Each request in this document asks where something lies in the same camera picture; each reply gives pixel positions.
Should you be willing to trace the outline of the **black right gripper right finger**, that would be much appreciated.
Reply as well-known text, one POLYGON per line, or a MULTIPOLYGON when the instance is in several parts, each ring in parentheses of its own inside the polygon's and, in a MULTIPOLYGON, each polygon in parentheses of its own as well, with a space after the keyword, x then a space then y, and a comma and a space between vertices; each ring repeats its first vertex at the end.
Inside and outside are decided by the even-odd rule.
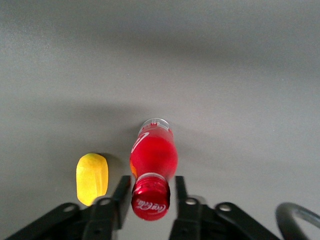
POLYGON ((231 202, 211 208, 187 193, 183 176, 175 177, 177 218, 171 240, 277 240, 278 237, 231 202))

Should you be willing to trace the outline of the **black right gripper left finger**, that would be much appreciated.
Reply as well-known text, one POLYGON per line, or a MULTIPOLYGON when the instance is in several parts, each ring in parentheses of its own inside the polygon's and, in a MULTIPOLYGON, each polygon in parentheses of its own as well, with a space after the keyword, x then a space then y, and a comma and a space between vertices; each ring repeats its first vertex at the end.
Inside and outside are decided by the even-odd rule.
POLYGON ((80 209, 63 203, 10 235, 8 240, 115 240, 131 198, 131 177, 121 177, 112 196, 101 196, 80 209))

